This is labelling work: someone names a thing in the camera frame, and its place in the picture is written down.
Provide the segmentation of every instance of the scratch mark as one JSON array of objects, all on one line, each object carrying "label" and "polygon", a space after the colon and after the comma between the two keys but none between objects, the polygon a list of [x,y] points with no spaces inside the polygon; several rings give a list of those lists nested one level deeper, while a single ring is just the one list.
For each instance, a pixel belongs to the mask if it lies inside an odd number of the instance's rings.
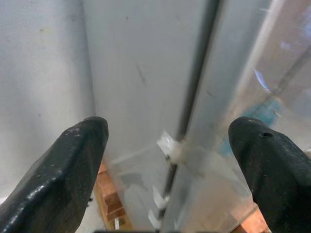
[{"label": "scratch mark", "polygon": [[139,65],[138,65],[137,63],[135,64],[135,67],[136,67],[136,69],[137,69],[137,71],[138,71],[138,74],[139,74],[139,76],[140,76],[140,80],[141,80],[142,84],[143,84],[144,86],[146,86],[146,78],[144,77],[144,75],[143,75],[143,73],[142,73],[142,71],[141,71],[141,69],[139,68]]}]

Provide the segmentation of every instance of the white panel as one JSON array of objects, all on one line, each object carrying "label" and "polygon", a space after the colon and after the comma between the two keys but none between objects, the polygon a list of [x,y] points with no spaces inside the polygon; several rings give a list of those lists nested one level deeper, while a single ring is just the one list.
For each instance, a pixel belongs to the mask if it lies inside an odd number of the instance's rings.
[{"label": "white panel", "polygon": [[163,130],[179,136],[209,3],[84,1],[96,115],[109,125],[105,160],[141,229],[152,228],[152,186],[163,188],[168,169],[156,140]]},{"label": "white panel", "polygon": [[82,1],[0,1],[0,198],[94,115]]}]

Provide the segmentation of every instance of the gray metal surface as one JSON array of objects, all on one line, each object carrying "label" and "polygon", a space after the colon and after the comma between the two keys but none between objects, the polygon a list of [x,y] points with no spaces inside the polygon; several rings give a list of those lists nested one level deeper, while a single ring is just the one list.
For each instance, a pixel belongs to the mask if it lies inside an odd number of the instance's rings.
[{"label": "gray metal surface", "polygon": [[162,192],[168,165],[156,141],[183,131],[214,3],[84,1],[96,115],[109,124],[104,157],[135,228],[152,229],[148,210],[157,215],[153,186]]},{"label": "gray metal surface", "polygon": [[0,199],[94,115],[82,1],[0,1]]},{"label": "gray metal surface", "polygon": [[227,233],[255,207],[236,161],[222,148],[236,117],[228,109],[270,3],[233,0],[222,5],[162,232]]}]

